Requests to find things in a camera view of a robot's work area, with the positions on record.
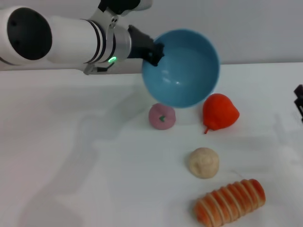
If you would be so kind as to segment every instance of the white wall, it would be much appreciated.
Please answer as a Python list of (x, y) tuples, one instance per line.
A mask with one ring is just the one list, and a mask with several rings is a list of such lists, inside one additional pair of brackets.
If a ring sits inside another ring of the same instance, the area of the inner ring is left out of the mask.
[[(3, 0), (4, 6), (27, 5), (44, 15), (89, 18), (99, 0)], [(303, 0), (154, 0), (151, 9), (126, 20), (157, 37), (176, 28), (208, 36), (223, 63), (303, 61)], [(43, 62), (31, 68), (83, 68)], [(139, 72), (128, 60), (114, 72)]]

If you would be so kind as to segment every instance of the pink peach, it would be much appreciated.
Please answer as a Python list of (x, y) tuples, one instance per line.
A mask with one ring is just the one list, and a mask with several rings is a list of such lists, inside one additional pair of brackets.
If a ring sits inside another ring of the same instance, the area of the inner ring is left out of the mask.
[(148, 119), (154, 128), (166, 130), (176, 123), (175, 110), (172, 107), (157, 103), (151, 107)]

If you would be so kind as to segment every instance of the orange striped toy food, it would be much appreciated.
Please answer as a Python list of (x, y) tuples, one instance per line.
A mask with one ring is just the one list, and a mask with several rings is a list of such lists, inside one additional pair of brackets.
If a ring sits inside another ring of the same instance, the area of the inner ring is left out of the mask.
[(265, 201), (264, 190), (257, 180), (242, 180), (198, 199), (194, 213), (205, 227), (219, 227), (263, 206)]

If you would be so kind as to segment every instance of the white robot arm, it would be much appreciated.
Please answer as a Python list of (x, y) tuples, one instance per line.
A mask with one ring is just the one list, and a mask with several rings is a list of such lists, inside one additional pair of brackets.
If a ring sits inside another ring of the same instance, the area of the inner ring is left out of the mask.
[(117, 24), (118, 15), (151, 5), (152, 0), (102, 0), (88, 20), (46, 18), (22, 6), (1, 9), (0, 61), (25, 65), (46, 58), (54, 63), (85, 63), (86, 74), (104, 72), (126, 58), (142, 58), (157, 66), (164, 46), (134, 26), (125, 29)]

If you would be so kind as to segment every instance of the light blue plastic bowl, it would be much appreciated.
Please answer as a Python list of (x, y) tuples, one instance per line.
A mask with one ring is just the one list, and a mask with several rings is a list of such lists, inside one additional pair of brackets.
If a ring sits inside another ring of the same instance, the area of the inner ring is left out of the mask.
[(206, 99), (220, 73), (218, 54), (200, 33), (181, 29), (155, 40), (164, 44), (165, 56), (157, 67), (143, 62), (142, 76), (150, 94), (160, 103), (186, 108)]

